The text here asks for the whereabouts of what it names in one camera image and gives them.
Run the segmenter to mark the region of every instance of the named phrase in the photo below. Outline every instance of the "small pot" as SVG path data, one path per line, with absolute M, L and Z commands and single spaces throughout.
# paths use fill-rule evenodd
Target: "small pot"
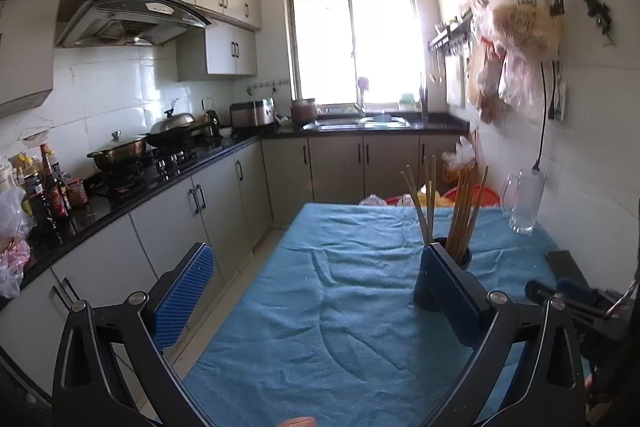
M 433 242 L 439 243 L 444 248 L 444 246 L 447 244 L 447 238 L 436 237 L 433 240 Z M 466 270 L 467 268 L 469 268 L 470 264 L 471 264 L 471 251 L 467 248 L 465 250 L 464 255 L 462 256 L 462 264 L 460 265 L 460 269 Z M 420 257 L 420 269 L 418 271 L 418 277 L 415 280 L 415 286 L 414 286 L 414 303 L 416 306 L 418 306 L 419 308 L 422 308 L 423 310 L 427 310 L 430 312 L 439 312 L 440 305 L 438 304 L 438 301 L 436 300 L 435 295 L 431 291 L 431 288 L 429 288 L 429 283 L 427 282 L 426 277 L 424 276 L 424 272 L 426 269 L 425 265 L 426 265 L 426 259 L 424 257 L 424 253 L 422 253 L 422 256 Z
M 294 124 L 302 126 L 318 119 L 318 106 L 316 99 L 304 98 L 294 100 L 291 105 L 291 120 Z
M 113 140 L 90 152 L 86 157 L 93 158 L 95 166 L 101 171 L 108 171 L 114 166 L 126 162 L 142 162 L 146 152 L 146 136 L 122 138 L 120 131 L 111 133 Z

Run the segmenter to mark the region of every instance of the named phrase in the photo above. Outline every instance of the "white wall tile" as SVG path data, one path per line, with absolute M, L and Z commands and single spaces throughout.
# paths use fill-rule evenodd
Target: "white wall tile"
M 83 64 L 82 93 L 87 117 L 142 105 L 139 62 Z
M 122 137 L 146 133 L 145 111 L 142 107 L 127 107 L 86 119 L 89 146 L 96 150 L 111 141 L 111 133 L 120 131 Z

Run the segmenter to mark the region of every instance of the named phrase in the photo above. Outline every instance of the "cooking pot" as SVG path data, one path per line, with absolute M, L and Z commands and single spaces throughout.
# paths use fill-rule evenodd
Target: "cooking pot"
M 145 157 L 146 136 L 122 138 L 120 131 L 111 133 L 113 140 L 100 150 L 90 152 L 87 158 L 93 158 L 95 166 L 101 171 L 108 171 L 114 166 L 126 162 L 141 162 Z

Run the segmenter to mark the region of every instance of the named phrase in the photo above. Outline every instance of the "pot lid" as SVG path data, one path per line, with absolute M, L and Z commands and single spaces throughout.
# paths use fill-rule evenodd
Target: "pot lid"
M 123 147 L 125 145 L 128 145 L 130 143 L 135 143 L 135 142 L 139 142 L 140 140 L 143 140 L 146 138 L 145 135 L 143 134 L 139 134 L 136 136 L 127 136 L 127 137 L 122 137 L 122 133 L 120 131 L 114 131 L 111 133 L 111 136 L 113 136 L 113 138 L 111 139 L 110 142 L 107 142 L 106 144 L 104 144 L 102 147 L 100 147 L 100 149 L 96 150 L 95 152 L 109 152 L 109 151 L 113 151 L 114 149 L 117 149 L 118 147 Z

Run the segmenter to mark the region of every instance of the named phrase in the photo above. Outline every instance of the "white wall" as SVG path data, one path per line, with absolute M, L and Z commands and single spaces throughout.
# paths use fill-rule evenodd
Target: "white wall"
M 258 76 L 244 80 L 234 81 L 234 101 L 251 100 L 273 96 L 276 112 L 290 114 L 291 86 L 278 86 L 278 93 L 272 94 L 272 82 L 279 80 L 292 81 L 292 73 L 289 65 L 287 23 L 285 12 L 286 0 L 260 0 L 262 6 L 262 29 L 257 33 L 256 44 L 258 49 Z M 428 42 L 435 36 L 433 26 L 438 23 L 438 7 L 436 0 L 416 0 L 420 24 L 422 25 L 422 37 Z M 426 67 L 431 67 L 428 51 L 425 51 Z M 265 87 L 252 89 L 252 95 L 246 92 L 247 86 L 263 83 Z M 443 86 L 429 83 L 429 110 L 446 110 L 446 92 Z
M 0 155 L 39 155 L 20 141 L 49 130 L 49 145 L 62 169 L 86 178 L 94 161 L 86 155 L 111 140 L 148 132 L 178 98 L 176 112 L 214 107 L 228 122 L 229 80 L 180 82 L 175 45 L 161 48 L 85 48 L 54 50 L 53 92 L 40 107 L 0 120 Z
M 564 123 L 547 125 L 541 168 L 548 185 L 539 217 L 591 284 L 622 291 L 638 248 L 640 0 L 601 1 L 611 8 L 615 47 L 603 47 L 581 0 L 565 0 L 561 55 L 568 107 Z M 538 126 L 514 115 L 485 125 L 474 110 L 452 112 L 479 127 L 493 188 L 508 172 L 533 165 Z

